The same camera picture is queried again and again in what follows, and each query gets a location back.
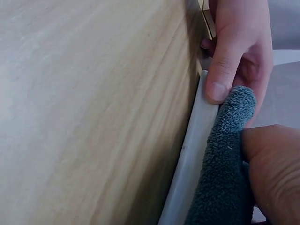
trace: gray microfiber cloth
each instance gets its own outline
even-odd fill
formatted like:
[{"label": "gray microfiber cloth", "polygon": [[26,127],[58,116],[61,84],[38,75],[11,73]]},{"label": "gray microfiber cloth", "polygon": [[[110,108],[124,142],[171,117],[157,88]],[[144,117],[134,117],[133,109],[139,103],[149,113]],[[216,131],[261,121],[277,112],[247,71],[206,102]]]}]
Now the gray microfiber cloth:
[{"label": "gray microfiber cloth", "polygon": [[250,88],[236,86],[221,106],[207,140],[186,225],[251,224],[255,200],[240,135],[254,114],[255,104]]}]

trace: white molding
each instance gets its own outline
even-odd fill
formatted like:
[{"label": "white molding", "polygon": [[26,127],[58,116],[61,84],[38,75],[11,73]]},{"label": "white molding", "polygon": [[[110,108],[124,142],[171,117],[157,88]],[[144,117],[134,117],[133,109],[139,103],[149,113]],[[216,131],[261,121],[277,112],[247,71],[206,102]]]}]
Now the white molding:
[{"label": "white molding", "polygon": [[203,70],[187,133],[159,225],[184,224],[200,178],[206,140],[218,112],[218,105],[209,104],[204,97],[206,75],[207,71]]}]

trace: light wood surface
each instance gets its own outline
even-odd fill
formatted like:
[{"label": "light wood surface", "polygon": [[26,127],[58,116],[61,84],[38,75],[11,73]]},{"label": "light wood surface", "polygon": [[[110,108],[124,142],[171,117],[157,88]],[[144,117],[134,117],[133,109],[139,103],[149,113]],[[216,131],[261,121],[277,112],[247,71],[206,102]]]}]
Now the light wood surface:
[{"label": "light wood surface", "polygon": [[155,224],[207,35],[195,0],[0,3],[1,225]]}]

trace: skin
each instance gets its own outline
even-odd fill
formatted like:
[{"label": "skin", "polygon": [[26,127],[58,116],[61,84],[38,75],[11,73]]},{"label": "skin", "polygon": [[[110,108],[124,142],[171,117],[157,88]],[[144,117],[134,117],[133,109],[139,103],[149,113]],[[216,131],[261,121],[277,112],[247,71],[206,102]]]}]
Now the skin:
[{"label": "skin", "polygon": [[274,225],[300,224],[300,131],[256,127],[242,141],[258,207]]},{"label": "skin", "polygon": [[209,6],[216,38],[203,40],[201,44],[213,56],[205,87],[206,97],[211,103],[220,104],[232,86],[250,87],[257,100],[256,115],[273,68],[268,2],[209,0]]},{"label": "skin", "polygon": [[[220,104],[232,86],[250,87],[256,115],[273,68],[268,2],[209,0],[209,6],[216,37],[202,41],[213,57],[206,97]],[[274,225],[300,224],[300,131],[279,125],[245,129],[242,141],[258,207]]]}]

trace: wood grain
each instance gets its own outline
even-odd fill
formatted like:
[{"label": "wood grain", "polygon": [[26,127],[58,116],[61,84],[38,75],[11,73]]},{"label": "wood grain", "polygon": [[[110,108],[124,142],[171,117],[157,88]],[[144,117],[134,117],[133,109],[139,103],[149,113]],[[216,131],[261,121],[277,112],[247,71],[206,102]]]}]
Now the wood grain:
[{"label": "wood grain", "polygon": [[1,224],[155,224],[208,35],[198,2],[5,0],[0,11]]}]

